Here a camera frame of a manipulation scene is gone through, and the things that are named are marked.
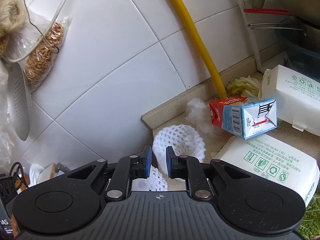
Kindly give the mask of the bag of grain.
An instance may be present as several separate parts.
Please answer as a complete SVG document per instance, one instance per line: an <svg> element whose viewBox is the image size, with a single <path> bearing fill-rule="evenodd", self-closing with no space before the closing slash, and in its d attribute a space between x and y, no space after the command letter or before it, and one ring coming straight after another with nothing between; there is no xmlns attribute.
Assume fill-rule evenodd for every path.
<svg viewBox="0 0 320 240"><path fill-rule="evenodd" d="M15 60L31 52L20 61L20 66L24 69L30 91L34 92L50 73L72 18L70 16L58 18L46 34L46 39L40 44L36 44L41 36L40 33L44 33L50 20L37 14L32 14L31 19L39 30L27 22L23 28L11 35L5 56Z"/></svg>

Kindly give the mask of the steel pot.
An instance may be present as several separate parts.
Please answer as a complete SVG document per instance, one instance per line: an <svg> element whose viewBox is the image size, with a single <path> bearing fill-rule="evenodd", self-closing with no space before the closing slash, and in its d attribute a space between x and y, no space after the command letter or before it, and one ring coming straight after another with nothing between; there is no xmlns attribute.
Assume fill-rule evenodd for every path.
<svg viewBox="0 0 320 240"><path fill-rule="evenodd" d="M314 51L319 52L319 25L294 17L278 23L249 23L249 29L284 29L302 32L305 40Z"/></svg>

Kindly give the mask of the white foam takeout box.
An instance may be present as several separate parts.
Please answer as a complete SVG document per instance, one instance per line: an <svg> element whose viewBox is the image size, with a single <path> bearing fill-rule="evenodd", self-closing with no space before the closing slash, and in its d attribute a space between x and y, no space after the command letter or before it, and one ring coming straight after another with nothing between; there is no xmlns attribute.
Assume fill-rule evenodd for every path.
<svg viewBox="0 0 320 240"><path fill-rule="evenodd" d="M276 99L279 119L319 136L319 82L279 64L265 70L259 96Z"/></svg>
<svg viewBox="0 0 320 240"><path fill-rule="evenodd" d="M306 206L317 190L316 159L266 134L247 140L233 136L216 158L291 188Z"/></svg>

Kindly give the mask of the red handled utensil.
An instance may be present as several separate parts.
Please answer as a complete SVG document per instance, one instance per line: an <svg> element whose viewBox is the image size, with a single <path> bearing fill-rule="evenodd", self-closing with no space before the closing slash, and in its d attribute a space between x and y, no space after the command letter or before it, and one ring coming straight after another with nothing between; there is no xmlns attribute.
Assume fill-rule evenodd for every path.
<svg viewBox="0 0 320 240"><path fill-rule="evenodd" d="M250 13L250 14L268 14L268 15L280 15L280 16L293 16L293 14L291 14L287 10L282 10L282 9L267 9L267 8L252 9L252 8L246 8L243 11L246 12L246 13Z"/></svg>

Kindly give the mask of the teal plastic basin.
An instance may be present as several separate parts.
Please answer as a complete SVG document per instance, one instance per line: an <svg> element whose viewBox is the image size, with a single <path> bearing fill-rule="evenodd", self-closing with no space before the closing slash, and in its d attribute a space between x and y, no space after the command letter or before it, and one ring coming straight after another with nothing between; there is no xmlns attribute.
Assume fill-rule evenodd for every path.
<svg viewBox="0 0 320 240"><path fill-rule="evenodd" d="M303 32L276 29L275 33L285 47L287 66L319 82L319 53L311 49Z"/></svg>

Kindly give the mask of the red blue milk carton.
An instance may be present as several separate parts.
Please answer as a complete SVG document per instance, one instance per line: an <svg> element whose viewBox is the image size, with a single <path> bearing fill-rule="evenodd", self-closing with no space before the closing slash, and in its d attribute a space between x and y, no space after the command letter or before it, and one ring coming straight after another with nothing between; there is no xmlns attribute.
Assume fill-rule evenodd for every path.
<svg viewBox="0 0 320 240"><path fill-rule="evenodd" d="M277 128L276 99L232 97L209 103L211 121L242 139Z"/></svg>

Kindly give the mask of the white foam takeout box front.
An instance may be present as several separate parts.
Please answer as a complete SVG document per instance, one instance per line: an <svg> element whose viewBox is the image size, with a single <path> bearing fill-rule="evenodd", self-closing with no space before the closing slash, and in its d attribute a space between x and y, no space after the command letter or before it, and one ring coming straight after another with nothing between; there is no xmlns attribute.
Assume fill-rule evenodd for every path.
<svg viewBox="0 0 320 240"><path fill-rule="evenodd" d="M216 158L291 188L306 206L317 190L316 159L266 134L247 140L233 136Z"/></svg>

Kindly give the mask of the white foam takeout box back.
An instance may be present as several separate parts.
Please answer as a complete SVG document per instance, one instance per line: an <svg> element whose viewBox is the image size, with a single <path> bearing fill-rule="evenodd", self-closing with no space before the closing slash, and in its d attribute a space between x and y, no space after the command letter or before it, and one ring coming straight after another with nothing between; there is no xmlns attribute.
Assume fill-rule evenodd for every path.
<svg viewBox="0 0 320 240"><path fill-rule="evenodd" d="M265 70L259 96L276 99L279 119L319 136L319 82L279 64Z"/></svg>

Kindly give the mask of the crumpled clear plastic bag corner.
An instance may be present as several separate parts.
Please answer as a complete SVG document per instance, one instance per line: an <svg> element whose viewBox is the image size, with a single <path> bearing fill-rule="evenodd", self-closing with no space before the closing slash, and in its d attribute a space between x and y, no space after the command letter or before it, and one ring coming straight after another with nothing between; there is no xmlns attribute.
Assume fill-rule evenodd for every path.
<svg viewBox="0 0 320 240"><path fill-rule="evenodd" d="M210 109L207 102L199 98L191 99L186 106L185 119L195 126L202 137L213 137L220 134L218 127L211 122Z"/></svg>

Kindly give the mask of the dark green cabbage leaf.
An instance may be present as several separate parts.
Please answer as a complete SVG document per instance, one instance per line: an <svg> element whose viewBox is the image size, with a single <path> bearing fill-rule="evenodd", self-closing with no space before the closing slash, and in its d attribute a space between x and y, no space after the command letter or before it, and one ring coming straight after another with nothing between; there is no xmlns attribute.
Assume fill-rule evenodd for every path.
<svg viewBox="0 0 320 240"><path fill-rule="evenodd" d="M304 239L319 239L320 234L320 205L319 186L312 200L306 208L303 221L298 229L298 233Z"/></svg>

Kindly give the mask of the white dish rack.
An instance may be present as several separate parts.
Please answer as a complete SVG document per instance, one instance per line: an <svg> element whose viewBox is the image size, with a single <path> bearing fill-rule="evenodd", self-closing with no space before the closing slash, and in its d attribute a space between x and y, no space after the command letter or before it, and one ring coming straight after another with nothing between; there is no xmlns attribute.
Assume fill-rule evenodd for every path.
<svg viewBox="0 0 320 240"><path fill-rule="evenodd" d="M273 69L278 64L283 64L283 60L286 59L284 47L281 42L276 42L263 50L259 50L257 38L253 29L248 27L249 18L244 12L244 9L252 8L253 0L236 0L241 10L243 22L245 24L249 44L253 50L254 59L257 65L257 70L264 73L267 69Z"/></svg>

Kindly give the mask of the grey perforated ladle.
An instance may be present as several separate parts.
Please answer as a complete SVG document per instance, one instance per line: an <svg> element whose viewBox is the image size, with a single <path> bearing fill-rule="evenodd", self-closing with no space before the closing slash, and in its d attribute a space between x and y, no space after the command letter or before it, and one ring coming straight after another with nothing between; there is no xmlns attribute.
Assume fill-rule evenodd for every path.
<svg viewBox="0 0 320 240"><path fill-rule="evenodd" d="M28 81L18 63L3 61L8 72L7 99L11 123L16 135L26 141L30 132L31 95Z"/></svg>

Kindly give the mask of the white foam fruit net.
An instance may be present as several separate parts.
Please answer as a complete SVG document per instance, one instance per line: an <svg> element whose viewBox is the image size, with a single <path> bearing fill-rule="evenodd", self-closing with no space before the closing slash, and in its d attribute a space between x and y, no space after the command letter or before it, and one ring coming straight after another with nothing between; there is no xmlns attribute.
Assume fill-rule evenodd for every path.
<svg viewBox="0 0 320 240"><path fill-rule="evenodd" d="M150 176L147 179L135 179L132 181L132 191L167 191L168 184L158 168L151 166Z"/></svg>
<svg viewBox="0 0 320 240"><path fill-rule="evenodd" d="M200 162L205 159L205 143L199 133L188 125L172 125L161 129L153 140L152 150L165 175L168 174L166 149L171 146L176 155L191 155Z"/></svg>

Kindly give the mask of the pale cabbage leaf pieces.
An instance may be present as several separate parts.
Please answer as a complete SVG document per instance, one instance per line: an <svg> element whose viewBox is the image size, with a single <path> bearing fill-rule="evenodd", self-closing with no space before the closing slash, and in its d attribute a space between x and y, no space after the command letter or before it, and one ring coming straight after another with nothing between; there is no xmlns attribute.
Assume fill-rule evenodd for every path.
<svg viewBox="0 0 320 240"><path fill-rule="evenodd" d="M242 97L257 98L261 83L250 76L240 77L226 86L231 94L240 94Z"/></svg>

